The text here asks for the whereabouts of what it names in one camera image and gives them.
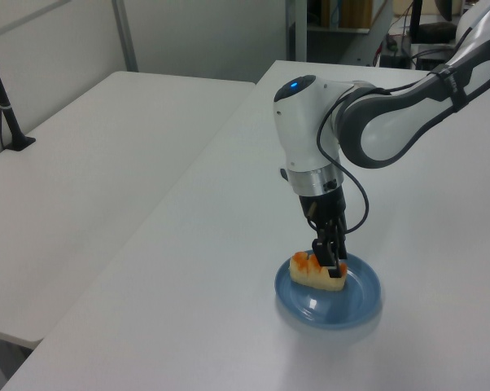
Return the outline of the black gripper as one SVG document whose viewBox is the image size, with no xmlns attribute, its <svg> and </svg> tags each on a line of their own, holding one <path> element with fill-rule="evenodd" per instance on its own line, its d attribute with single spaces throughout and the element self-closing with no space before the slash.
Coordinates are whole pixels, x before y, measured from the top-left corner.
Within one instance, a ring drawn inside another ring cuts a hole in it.
<svg viewBox="0 0 490 391">
<path fill-rule="evenodd" d="M 339 259 L 348 257 L 345 240 L 347 234 L 343 188 L 320 196 L 299 197 L 303 214 L 308 224 L 317 229 L 317 238 L 312 243 L 317 262 L 332 279 L 340 277 Z"/>
</svg>

